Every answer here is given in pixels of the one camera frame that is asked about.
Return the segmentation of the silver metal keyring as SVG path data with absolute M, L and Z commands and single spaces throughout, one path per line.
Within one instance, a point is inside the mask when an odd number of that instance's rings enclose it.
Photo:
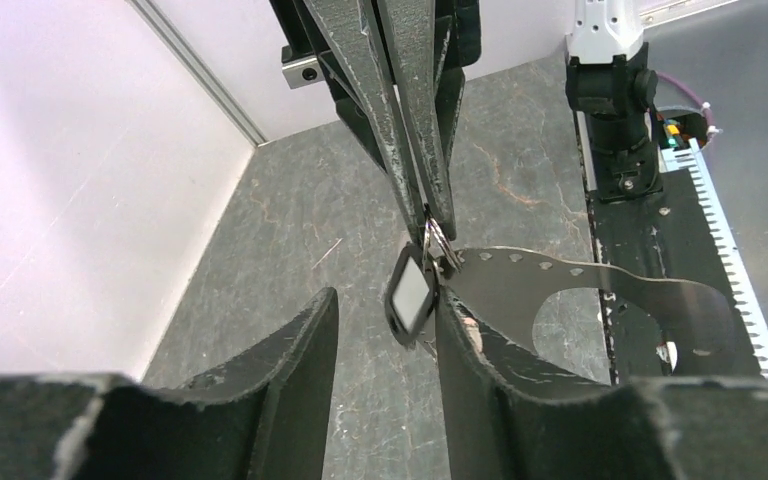
M 424 209 L 424 220 L 425 225 L 422 240 L 423 255 L 431 259 L 432 245 L 435 244 L 440 249 L 448 265 L 455 272 L 460 272 L 463 266 L 463 260 L 458 255 L 449 239 L 446 237 L 442 227 L 433 217 L 427 205 L 425 205 Z

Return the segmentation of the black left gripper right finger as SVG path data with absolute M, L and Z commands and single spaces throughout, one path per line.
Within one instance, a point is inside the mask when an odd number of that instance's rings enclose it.
M 506 339 L 451 290 L 435 318 L 449 468 L 454 479 L 607 479 L 594 410 L 608 388 Z

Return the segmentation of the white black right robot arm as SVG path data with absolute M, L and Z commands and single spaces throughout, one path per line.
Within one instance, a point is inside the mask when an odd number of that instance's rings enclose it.
M 476 1 L 275 1 L 292 87 L 322 81 L 336 112 L 387 175 L 410 239 L 435 221 L 456 238 L 449 165 L 466 67 L 482 53 Z M 618 197 L 655 186 L 657 74 L 631 1 L 580 1 L 565 93 L 593 126 Z

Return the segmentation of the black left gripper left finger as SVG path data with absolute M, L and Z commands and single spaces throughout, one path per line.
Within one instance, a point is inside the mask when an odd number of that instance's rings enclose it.
M 325 287 L 264 340 L 157 390 L 139 478 L 320 478 L 338 338 L 337 292 Z

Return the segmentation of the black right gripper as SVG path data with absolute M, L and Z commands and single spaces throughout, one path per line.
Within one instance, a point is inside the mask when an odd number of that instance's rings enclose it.
M 271 3 L 287 40 L 281 63 L 289 87 L 327 84 L 338 117 L 375 164 L 387 170 L 407 231 L 418 243 L 425 220 L 414 162 L 431 215 L 445 238 L 455 240 L 450 163 L 463 68 L 482 52 L 478 0 L 380 1 L 384 36 L 370 1 L 304 5 Z M 314 23 L 324 38 L 307 31 Z M 399 103 L 387 79 L 386 49 Z

